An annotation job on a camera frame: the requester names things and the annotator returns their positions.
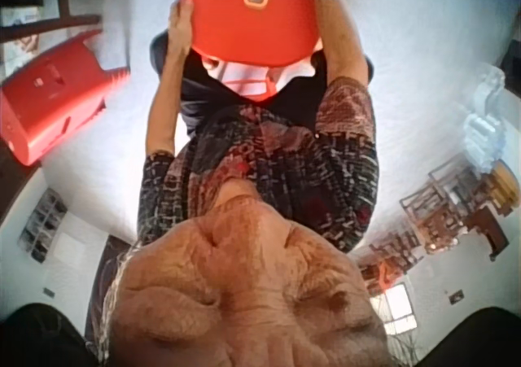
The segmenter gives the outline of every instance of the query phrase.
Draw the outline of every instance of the white wall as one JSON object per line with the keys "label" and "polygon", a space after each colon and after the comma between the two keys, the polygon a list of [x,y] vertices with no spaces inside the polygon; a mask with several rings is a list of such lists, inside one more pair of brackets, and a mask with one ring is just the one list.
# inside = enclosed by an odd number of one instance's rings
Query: white wall
{"label": "white wall", "polygon": [[[512,93],[503,94],[507,118],[504,161],[521,179],[519,164],[519,111],[521,102]],[[440,340],[473,312],[490,306],[521,313],[521,212],[499,218],[510,245],[495,262],[488,258],[490,246],[484,236],[461,238],[462,243],[437,256],[427,256],[405,277],[418,328],[417,352],[423,358]],[[451,306],[449,295],[463,290],[465,298]]]}
{"label": "white wall", "polygon": [[[40,169],[0,226],[0,320],[25,304],[44,303],[57,308],[83,334],[90,292],[108,233],[68,212],[57,230],[46,261],[43,264],[36,262],[18,247],[17,242],[46,188],[47,183]],[[83,252],[77,268],[63,263],[54,255],[61,233],[81,243],[79,247]],[[43,294],[44,287],[55,293],[53,299]]]}

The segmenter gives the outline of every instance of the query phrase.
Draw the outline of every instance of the white object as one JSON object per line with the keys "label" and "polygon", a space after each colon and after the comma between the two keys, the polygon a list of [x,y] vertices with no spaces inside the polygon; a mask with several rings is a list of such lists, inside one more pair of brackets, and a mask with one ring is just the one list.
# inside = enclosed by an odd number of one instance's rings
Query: white object
{"label": "white object", "polygon": [[66,233],[61,233],[58,236],[53,250],[54,258],[70,267],[80,269],[84,254],[85,244],[83,242]]}

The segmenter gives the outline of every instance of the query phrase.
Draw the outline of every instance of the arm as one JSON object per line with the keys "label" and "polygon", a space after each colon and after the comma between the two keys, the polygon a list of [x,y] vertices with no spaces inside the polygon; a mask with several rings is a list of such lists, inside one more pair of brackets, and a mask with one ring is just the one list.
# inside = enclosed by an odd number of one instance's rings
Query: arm
{"label": "arm", "polygon": [[148,116],[147,155],[157,151],[174,154],[177,115],[180,108],[181,82],[185,59],[192,41],[191,14],[193,2],[172,5],[169,25],[169,48],[160,86]]}
{"label": "arm", "polygon": [[344,0],[315,0],[318,28],[327,61],[328,85],[345,76],[368,85],[368,68],[357,27]]}
{"label": "arm", "polygon": [[367,230],[378,191],[368,67],[343,0],[315,0],[315,4],[328,83],[317,113],[317,145],[329,151],[331,170],[344,196],[344,222],[324,237],[347,252]]}

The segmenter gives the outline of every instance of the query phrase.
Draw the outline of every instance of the tiled floor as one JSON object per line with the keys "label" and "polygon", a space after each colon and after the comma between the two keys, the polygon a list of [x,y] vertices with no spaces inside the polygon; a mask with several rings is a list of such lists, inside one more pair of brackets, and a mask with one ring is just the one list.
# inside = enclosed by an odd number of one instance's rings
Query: tiled floor
{"label": "tiled floor", "polygon": [[[50,184],[71,211],[132,241],[144,160],[147,114],[158,80],[151,39],[167,24],[173,0],[72,0],[73,11],[101,12],[95,43],[106,68],[129,63],[130,83],[107,112],[44,159]],[[401,215],[398,200],[460,149],[464,103],[475,65],[496,63],[512,34],[519,0],[348,0],[366,53],[381,165],[379,203],[367,239]],[[177,146],[186,140],[178,130]]]}

